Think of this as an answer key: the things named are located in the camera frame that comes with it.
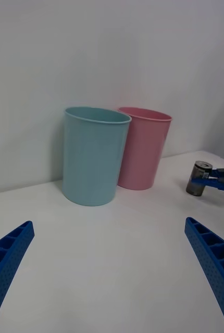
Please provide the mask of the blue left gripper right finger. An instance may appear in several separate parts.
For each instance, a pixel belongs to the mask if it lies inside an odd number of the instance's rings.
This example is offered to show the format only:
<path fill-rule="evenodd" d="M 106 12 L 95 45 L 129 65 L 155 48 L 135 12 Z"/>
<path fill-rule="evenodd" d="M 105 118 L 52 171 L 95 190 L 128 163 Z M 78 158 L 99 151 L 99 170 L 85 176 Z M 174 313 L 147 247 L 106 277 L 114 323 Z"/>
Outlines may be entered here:
<path fill-rule="evenodd" d="M 184 232 L 224 316 L 224 240 L 191 217 Z"/>

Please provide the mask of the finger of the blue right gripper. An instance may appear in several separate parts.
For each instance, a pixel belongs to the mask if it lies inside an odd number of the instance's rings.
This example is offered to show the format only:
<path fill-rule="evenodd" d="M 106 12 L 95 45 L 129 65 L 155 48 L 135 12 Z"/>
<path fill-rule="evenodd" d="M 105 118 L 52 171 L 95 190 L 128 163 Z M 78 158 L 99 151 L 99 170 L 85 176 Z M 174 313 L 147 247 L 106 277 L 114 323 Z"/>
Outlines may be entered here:
<path fill-rule="evenodd" d="M 212 187 L 224 191 L 224 178 L 191 178 L 191 183 L 200 191 Z"/>
<path fill-rule="evenodd" d="M 209 176 L 212 178 L 224 178 L 224 168 L 212 169 Z"/>

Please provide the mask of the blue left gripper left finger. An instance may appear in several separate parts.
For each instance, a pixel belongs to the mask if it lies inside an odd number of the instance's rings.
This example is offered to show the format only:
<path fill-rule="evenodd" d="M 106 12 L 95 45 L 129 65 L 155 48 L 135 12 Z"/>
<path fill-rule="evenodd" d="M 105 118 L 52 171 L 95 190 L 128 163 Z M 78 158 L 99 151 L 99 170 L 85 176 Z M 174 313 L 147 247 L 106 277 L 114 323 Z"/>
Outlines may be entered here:
<path fill-rule="evenodd" d="M 26 221 L 0 239 L 0 307 L 33 238 L 33 223 Z"/>

